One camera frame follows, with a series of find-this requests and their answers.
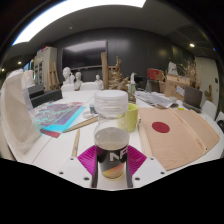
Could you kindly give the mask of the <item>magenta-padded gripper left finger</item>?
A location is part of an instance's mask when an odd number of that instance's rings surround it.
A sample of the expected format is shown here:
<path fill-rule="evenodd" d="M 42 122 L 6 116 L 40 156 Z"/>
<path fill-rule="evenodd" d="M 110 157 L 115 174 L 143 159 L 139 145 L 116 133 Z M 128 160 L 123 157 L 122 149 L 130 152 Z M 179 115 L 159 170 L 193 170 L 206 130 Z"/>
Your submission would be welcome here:
<path fill-rule="evenodd" d="M 96 148 L 91 146 L 78 157 L 70 157 L 57 171 L 57 175 L 81 187 L 96 188 L 98 184 Z"/>

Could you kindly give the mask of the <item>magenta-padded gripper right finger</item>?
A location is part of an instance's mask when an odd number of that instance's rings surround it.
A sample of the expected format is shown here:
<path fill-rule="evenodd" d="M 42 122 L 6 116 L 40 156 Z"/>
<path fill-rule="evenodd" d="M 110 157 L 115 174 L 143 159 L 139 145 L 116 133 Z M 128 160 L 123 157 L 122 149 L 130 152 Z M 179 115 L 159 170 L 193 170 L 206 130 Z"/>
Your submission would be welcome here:
<path fill-rule="evenodd" d="M 132 146 L 128 147 L 126 179 L 129 188 L 140 188 L 166 175 L 155 157 L 146 157 Z"/>

